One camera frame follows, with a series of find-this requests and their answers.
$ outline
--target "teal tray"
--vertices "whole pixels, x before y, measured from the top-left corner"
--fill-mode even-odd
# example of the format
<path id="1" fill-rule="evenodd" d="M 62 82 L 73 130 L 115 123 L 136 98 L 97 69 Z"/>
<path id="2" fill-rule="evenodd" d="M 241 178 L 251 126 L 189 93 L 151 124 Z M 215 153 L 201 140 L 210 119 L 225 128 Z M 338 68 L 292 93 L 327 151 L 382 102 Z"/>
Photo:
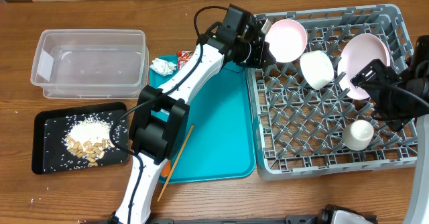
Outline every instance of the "teal tray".
<path id="1" fill-rule="evenodd" d="M 176 55 L 159 58 L 177 62 Z M 155 88 L 171 78 L 150 70 L 150 85 Z M 162 112 L 152 114 L 167 118 Z M 256 161 L 249 95 L 240 67 L 227 63 L 201 88 L 190 104 L 186 133 L 191 124 L 194 129 L 169 183 L 242 178 L 253 172 Z"/>

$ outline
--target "white label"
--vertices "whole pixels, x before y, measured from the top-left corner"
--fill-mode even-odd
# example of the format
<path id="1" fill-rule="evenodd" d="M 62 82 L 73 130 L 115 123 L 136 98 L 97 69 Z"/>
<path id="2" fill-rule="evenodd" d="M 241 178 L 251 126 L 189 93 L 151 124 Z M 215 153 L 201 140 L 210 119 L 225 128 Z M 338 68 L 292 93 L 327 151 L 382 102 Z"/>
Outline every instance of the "white label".
<path id="1" fill-rule="evenodd" d="M 51 78 L 52 65 L 54 58 L 46 51 L 42 50 L 39 58 L 38 74 L 45 80 L 49 81 Z"/>

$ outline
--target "dish rack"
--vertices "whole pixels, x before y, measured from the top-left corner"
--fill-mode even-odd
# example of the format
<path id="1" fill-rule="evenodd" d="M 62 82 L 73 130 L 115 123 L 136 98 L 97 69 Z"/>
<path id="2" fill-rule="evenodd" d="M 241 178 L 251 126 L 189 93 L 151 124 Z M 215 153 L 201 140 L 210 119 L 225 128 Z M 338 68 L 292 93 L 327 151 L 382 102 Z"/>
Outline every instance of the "dish rack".
<path id="1" fill-rule="evenodd" d="M 300 71 L 299 59 L 264 69 L 248 69 L 247 84 L 255 134 L 257 169 L 264 180 L 321 176 L 357 170 L 385 170 L 415 166 L 417 133 L 414 121 L 392 132 L 371 118 L 374 102 L 347 97 L 337 64 L 349 40 L 373 34 L 387 46 L 394 70 L 407 66 L 412 43 L 395 5 L 369 5 L 256 15 L 275 23 L 299 21 L 308 33 L 306 52 L 322 50 L 335 69 L 334 80 L 314 90 Z M 341 140 L 343 129 L 364 119 L 374 127 L 368 148 L 352 151 Z"/>

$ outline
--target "wooden stick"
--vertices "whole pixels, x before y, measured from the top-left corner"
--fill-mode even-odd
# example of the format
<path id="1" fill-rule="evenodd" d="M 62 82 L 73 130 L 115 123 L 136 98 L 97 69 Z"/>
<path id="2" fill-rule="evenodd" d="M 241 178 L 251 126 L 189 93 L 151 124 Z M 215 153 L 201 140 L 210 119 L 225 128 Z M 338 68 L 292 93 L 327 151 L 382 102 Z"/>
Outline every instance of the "wooden stick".
<path id="1" fill-rule="evenodd" d="M 172 175 L 173 175 L 174 169 L 176 168 L 177 162 L 179 161 L 180 156 L 182 155 L 183 149 L 185 148 L 186 142 L 187 142 L 187 141 L 188 141 L 188 139 L 189 139 L 189 136 L 190 136 L 190 133 L 192 132 L 192 129 L 194 129 L 194 125 L 193 125 L 193 124 L 190 126 L 190 129 L 189 129 L 188 135 L 186 136 L 186 139 L 185 139 L 185 141 L 183 142 L 182 148 L 180 149 L 179 154 L 177 155 L 176 161 L 174 161 L 172 171 L 170 171 L 170 173 L 168 174 L 167 180 L 166 180 L 166 182 L 164 183 L 164 186 L 162 187 L 160 197 L 158 197 L 158 201 L 160 201 L 160 199 L 161 199 L 161 197 L 162 197 L 162 194 L 164 193 L 164 191 L 165 191 L 165 189 L 166 189 L 166 187 L 167 187 L 167 184 L 168 184 L 168 182 L 170 181 L 170 178 L 171 178 L 171 177 L 172 177 Z"/>

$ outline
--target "pile of nuts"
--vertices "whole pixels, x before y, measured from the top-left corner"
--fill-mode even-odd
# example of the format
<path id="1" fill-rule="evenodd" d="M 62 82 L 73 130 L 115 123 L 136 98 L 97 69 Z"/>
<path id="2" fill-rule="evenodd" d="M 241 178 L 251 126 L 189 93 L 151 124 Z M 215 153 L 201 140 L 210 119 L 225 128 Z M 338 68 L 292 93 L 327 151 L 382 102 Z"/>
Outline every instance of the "pile of nuts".
<path id="1" fill-rule="evenodd" d="M 103 158 L 105 150 L 115 147 L 109 139 L 101 139 L 97 143 L 86 141 L 82 144 L 76 142 L 69 134 L 66 136 L 66 140 L 67 150 L 78 158 L 86 158 L 89 161 L 88 167 L 98 166 L 96 160 Z"/>

